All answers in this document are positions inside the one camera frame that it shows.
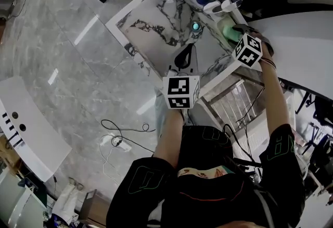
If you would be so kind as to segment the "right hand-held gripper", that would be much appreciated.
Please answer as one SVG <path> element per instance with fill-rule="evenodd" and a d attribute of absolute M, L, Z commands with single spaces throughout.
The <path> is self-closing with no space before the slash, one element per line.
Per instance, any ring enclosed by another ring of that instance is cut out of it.
<path fill-rule="evenodd" d="M 257 37 L 252 36 L 252 33 L 258 34 L 258 31 L 246 24 L 236 24 L 232 28 L 242 35 L 232 53 L 236 61 L 247 68 L 253 68 L 260 61 L 275 67 L 273 61 L 263 57 L 262 43 L 266 45 L 270 56 L 274 55 L 274 50 L 267 38 L 261 34 Z"/>

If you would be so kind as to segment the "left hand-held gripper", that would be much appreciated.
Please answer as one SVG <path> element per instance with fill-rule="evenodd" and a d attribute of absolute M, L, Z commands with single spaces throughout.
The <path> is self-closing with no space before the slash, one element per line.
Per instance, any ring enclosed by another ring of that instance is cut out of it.
<path fill-rule="evenodd" d="M 197 69 L 197 51 L 193 43 L 180 47 L 173 57 L 176 68 Z M 199 97 L 200 76 L 169 66 L 163 77 L 163 94 L 169 109 L 191 109 Z"/>

